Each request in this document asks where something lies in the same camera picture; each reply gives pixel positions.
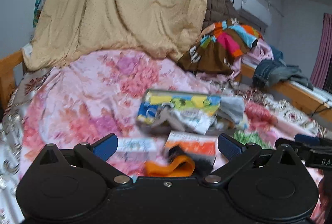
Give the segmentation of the person's right hand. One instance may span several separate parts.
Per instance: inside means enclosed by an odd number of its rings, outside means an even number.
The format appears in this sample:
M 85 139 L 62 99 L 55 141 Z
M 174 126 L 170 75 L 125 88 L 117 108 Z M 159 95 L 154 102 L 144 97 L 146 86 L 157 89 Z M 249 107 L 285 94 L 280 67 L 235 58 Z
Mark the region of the person's right hand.
M 331 173 L 325 174 L 319 182 L 319 201 L 311 215 L 314 223 L 331 223 Z

